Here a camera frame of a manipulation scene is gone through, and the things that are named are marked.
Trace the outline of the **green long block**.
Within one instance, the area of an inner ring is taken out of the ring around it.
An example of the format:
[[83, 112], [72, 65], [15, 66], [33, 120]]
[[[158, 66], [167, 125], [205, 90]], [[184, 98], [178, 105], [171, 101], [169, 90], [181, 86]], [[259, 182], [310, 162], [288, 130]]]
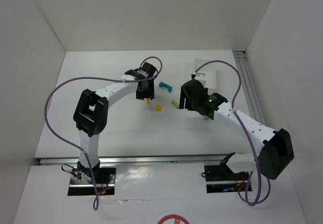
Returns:
[[179, 104], [178, 104], [175, 100], [172, 100], [172, 101], [171, 101], [171, 104], [172, 104], [176, 109], [179, 109]]

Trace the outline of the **yellow cube block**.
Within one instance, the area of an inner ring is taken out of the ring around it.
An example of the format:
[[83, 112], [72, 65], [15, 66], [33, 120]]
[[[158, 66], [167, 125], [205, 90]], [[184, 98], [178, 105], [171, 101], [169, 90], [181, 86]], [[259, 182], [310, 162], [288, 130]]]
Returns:
[[162, 110], [162, 106], [158, 104], [158, 105], [156, 106], [156, 110], [157, 110], [157, 111], [161, 111], [161, 110]]

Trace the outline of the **white perforated plastic basket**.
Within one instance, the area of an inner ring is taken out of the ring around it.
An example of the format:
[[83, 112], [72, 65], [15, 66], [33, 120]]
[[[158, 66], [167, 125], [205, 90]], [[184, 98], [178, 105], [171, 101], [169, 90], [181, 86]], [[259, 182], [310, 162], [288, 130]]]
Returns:
[[195, 70], [197, 78], [202, 81], [203, 85], [209, 90], [217, 90], [217, 69], [215, 63], [206, 64], [208, 60], [195, 59]]

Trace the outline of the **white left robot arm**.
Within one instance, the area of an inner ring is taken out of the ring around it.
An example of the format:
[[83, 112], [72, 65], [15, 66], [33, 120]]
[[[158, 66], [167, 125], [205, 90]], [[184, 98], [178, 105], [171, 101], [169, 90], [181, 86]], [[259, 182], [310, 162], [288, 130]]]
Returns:
[[85, 89], [80, 96], [73, 120], [79, 130], [80, 156], [77, 168], [87, 177], [99, 174], [99, 135], [107, 124], [109, 108], [125, 96], [136, 93], [136, 99], [154, 99], [154, 80], [157, 68], [144, 62], [139, 68], [128, 70], [122, 77], [98, 90]]

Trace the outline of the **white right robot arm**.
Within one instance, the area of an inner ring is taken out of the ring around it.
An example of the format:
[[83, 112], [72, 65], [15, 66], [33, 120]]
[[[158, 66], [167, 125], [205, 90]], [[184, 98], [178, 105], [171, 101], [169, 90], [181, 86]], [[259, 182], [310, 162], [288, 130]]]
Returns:
[[179, 108], [207, 116], [253, 144], [250, 153], [230, 153], [220, 162], [225, 175], [260, 171], [266, 178], [275, 180], [294, 159], [289, 132], [276, 131], [234, 109], [222, 95], [208, 94], [208, 89], [198, 80], [192, 79], [181, 86]]

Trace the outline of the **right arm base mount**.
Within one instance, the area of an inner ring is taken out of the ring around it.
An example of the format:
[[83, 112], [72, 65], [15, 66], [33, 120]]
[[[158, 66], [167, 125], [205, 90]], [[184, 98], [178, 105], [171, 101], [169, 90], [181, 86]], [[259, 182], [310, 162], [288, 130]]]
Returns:
[[233, 193], [245, 191], [249, 173], [226, 173], [220, 165], [205, 165], [201, 176], [206, 181], [207, 193]]

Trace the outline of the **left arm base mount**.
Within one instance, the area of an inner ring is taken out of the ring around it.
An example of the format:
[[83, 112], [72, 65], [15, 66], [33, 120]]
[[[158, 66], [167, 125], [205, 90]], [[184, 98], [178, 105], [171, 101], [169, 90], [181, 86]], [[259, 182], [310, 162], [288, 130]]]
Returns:
[[[95, 190], [91, 177], [69, 164], [63, 164], [61, 170], [70, 174], [68, 196], [94, 196]], [[96, 187], [100, 195], [115, 194], [116, 168], [103, 167], [95, 177]]]

